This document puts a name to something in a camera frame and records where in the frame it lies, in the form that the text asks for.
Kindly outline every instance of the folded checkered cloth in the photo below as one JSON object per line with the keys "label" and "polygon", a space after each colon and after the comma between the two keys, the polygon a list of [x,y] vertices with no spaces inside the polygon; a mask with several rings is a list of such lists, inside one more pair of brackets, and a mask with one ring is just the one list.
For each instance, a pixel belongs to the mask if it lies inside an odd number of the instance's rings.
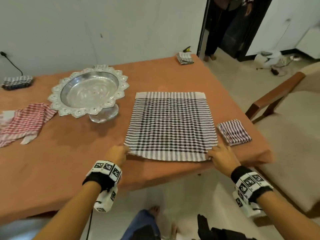
{"label": "folded checkered cloth", "polygon": [[44,123],[57,113],[45,103],[30,104],[27,108],[4,111],[0,115],[0,148],[24,138],[21,144],[34,140]]}
{"label": "folded checkered cloth", "polygon": [[33,82],[32,76],[5,77],[1,87],[5,90],[30,87]]}
{"label": "folded checkered cloth", "polygon": [[131,154],[162,161],[205,161],[218,144],[201,92],[139,92],[125,138]]}
{"label": "folded checkered cloth", "polygon": [[237,119],[219,123],[217,128],[230,146],[252,141],[252,138]]}
{"label": "folded checkered cloth", "polygon": [[186,64],[193,64],[193,58],[191,57],[190,52],[179,52],[177,54],[178,61],[180,62],[181,65],[186,65]]}

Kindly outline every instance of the person standing in doorway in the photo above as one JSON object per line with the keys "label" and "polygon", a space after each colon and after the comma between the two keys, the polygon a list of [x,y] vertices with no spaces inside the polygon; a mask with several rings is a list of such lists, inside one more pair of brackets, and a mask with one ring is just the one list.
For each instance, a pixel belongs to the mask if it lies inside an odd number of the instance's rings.
{"label": "person standing in doorway", "polygon": [[229,25],[235,18],[241,5],[247,5],[245,16],[252,10],[254,0],[211,0],[209,12],[212,13],[210,32],[205,49],[204,61],[216,60],[214,53],[221,44]]}

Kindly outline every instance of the baseboard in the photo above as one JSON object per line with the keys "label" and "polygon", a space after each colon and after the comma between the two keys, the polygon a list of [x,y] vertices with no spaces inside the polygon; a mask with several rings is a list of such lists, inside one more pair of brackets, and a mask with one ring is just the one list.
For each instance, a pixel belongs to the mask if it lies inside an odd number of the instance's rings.
{"label": "baseboard", "polygon": [[[303,54],[306,55],[305,53],[303,53],[302,51],[294,48],[294,49],[286,49],[286,50],[282,50],[281,53],[283,55],[289,55],[289,54]],[[245,56],[242,59],[238,58],[238,61],[242,62],[242,61],[247,61],[247,60],[254,60],[256,57],[256,55],[250,55],[250,56]]]}

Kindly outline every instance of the chair seat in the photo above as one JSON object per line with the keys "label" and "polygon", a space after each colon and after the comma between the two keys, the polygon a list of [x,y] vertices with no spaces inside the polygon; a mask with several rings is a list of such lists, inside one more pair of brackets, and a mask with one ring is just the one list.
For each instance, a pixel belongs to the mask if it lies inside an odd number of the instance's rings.
{"label": "chair seat", "polygon": [[268,140],[275,162],[259,168],[302,210],[320,201],[320,95],[290,94],[256,123]]}

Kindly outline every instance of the blue jeans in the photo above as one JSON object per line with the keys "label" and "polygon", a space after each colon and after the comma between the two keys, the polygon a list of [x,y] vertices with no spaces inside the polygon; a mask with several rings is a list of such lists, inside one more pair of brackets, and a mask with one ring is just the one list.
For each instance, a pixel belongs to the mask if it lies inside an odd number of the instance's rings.
{"label": "blue jeans", "polygon": [[131,221],[127,230],[124,232],[121,240],[129,240],[135,230],[138,230],[147,225],[150,225],[152,227],[155,236],[160,236],[160,230],[157,226],[155,217],[151,215],[147,210],[140,210]]}

